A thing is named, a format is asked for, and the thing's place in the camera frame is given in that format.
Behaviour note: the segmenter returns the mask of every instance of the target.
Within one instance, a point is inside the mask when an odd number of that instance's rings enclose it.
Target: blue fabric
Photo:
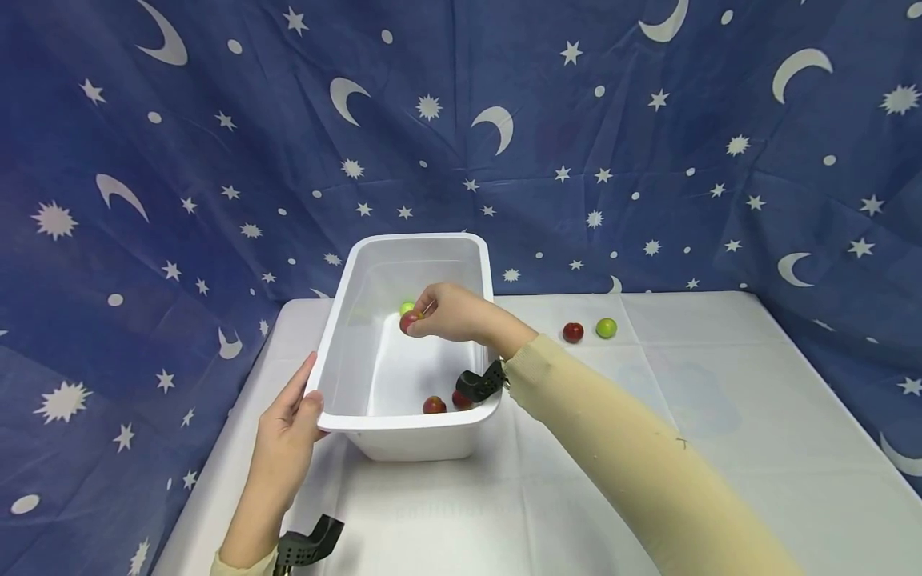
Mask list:
[[[917,471],[922,5],[290,1],[0,8],[0,572],[149,573],[279,304],[389,232],[751,290]]]

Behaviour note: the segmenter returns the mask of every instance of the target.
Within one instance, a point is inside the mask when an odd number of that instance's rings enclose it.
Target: red apple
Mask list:
[[[454,404],[455,408],[458,410],[470,410],[474,407],[474,403],[470,401],[470,398],[461,394],[457,390],[452,392],[452,404]]]
[[[578,322],[570,322],[563,327],[563,339],[570,344],[576,344],[583,339],[583,325]]]
[[[442,412],[448,412],[448,406],[438,396],[430,396],[422,403],[423,414],[442,414]]]

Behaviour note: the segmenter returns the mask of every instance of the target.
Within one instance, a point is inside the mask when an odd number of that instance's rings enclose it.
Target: black clip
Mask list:
[[[273,575],[287,576],[295,566],[309,566],[332,554],[344,525],[324,514],[309,536],[286,532],[278,540],[278,558]]]
[[[502,370],[502,361],[495,360],[483,376],[478,376],[470,370],[461,372],[455,383],[455,390],[476,404],[499,392],[505,382],[506,373]]]

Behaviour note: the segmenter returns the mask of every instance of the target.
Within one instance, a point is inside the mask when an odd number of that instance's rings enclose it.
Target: sleeve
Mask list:
[[[777,538],[679,432],[545,335],[505,364],[544,423],[663,576],[793,576]]]
[[[274,548],[268,556],[256,562],[250,568],[233,568],[221,561],[218,552],[215,552],[215,560],[211,563],[210,576],[272,576],[272,570],[276,567],[276,557],[278,548]]]

